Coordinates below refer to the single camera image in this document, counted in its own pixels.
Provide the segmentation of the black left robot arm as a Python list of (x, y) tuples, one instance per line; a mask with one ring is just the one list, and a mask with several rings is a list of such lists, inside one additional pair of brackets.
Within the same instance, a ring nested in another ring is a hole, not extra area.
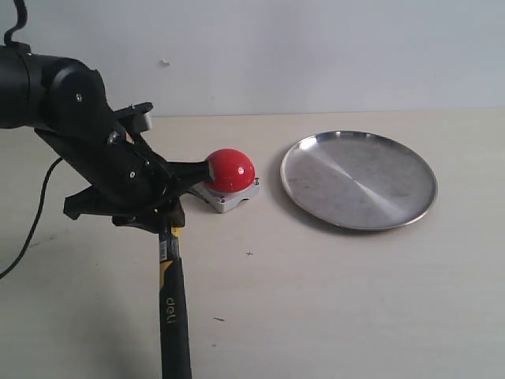
[(71, 219), (109, 216), (117, 226), (158, 234), (183, 227), (181, 195), (213, 180), (208, 161), (169, 162), (143, 133), (149, 102), (110, 108), (99, 72), (71, 58), (1, 49), (1, 126), (28, 126), (87, 182), (65, 199)]

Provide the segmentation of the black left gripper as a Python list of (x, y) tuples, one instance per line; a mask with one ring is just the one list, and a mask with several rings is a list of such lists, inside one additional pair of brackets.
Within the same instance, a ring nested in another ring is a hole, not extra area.
[(72, 220), (110, 216), (116, 227), (164, 233), (185, 226), (179, 196), (198, 183), (214, 182), (208, 160), (168, 162), (141, 134), (128, 133), (120, 123), (99, 144), (49, 130), (36, 134), (90, 184), (65, 199), (63, 212)]

